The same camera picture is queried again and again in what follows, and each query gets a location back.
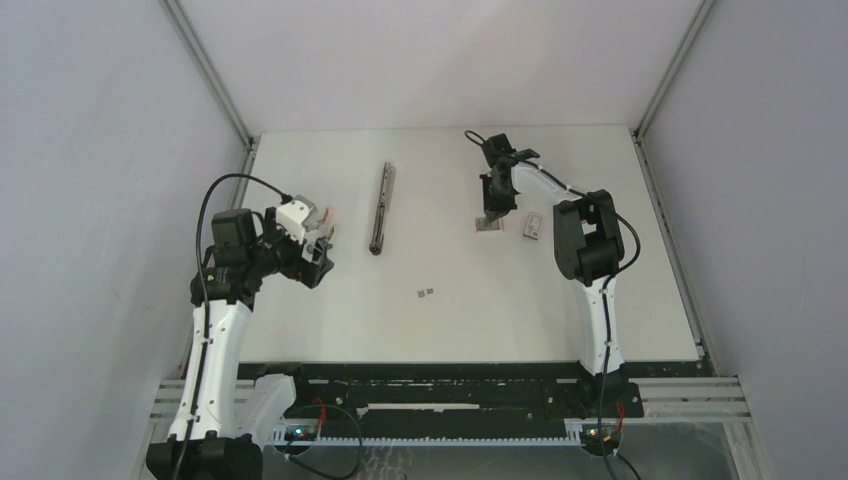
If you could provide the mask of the small pink white stapler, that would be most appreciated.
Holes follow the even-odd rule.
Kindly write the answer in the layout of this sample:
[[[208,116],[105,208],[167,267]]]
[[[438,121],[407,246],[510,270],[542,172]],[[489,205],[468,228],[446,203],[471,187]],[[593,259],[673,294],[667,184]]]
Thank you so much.
[[[335,218],[335,209],[333,207],[327,207],[323,214],[323,217],[319,221],[318,228],[322,225],[328,225],[334,227],[334,218]]]

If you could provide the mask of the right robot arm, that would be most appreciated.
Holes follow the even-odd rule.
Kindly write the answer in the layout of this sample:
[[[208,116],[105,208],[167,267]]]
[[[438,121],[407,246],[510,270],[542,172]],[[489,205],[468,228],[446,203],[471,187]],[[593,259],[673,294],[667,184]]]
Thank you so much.
[[[625,255],[620,231],[623,218],[609,192],[576,190],[539,165],[536,151],[512,147],[505,134],[483,138],[467,130],[464,135],[480,147],[489,167],[480,176],[480,227],[495,227],[518,208],[516,181],[520,176],[534,181],[551,200],[554,260],[574,287],[586,337],[579,363],[589,377],[596,377],[578,388],[579,406],[589,415],[605,415],[616,405],[618,393],[609,380],[598,376],[623,365],[614,309],[616,276],[625,268],[621,264]]]

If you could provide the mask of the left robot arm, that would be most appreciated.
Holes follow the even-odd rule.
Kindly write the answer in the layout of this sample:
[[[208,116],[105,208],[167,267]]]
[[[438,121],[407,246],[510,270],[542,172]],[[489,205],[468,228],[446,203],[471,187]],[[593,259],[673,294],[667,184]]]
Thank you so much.
[[[305,414],[311,388],[286,374],[261,377],[235,410],[240,354],[265,278],[281,275],[313,289],[333,268],[334,229],[326,213],[296,198],[265,213],[218,213],[213,242],[191,282],[193,334],[176,416],[145,464],[156,479],[259,479],[263,449],[283,413]]]

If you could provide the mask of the grey black long stapler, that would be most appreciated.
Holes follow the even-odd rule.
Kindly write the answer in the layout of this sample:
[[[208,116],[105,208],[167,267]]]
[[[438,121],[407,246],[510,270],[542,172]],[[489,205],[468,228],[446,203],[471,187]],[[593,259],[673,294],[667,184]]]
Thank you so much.
[[[382,170],[380,190],[375,207],[372,235],[368,249],[372,255],[380,255],[384,246],[385,228],[388,211],[393,196],[396,168],[391,162],[386,162]]]

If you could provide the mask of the small beige stapler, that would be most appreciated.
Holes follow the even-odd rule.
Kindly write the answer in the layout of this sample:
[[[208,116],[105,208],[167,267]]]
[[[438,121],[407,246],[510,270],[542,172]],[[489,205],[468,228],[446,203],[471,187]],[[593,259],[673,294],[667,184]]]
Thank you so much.
[[[333,226],[322,225],[318,228],[316,240],[331,243],[334,233],[335,228]]]

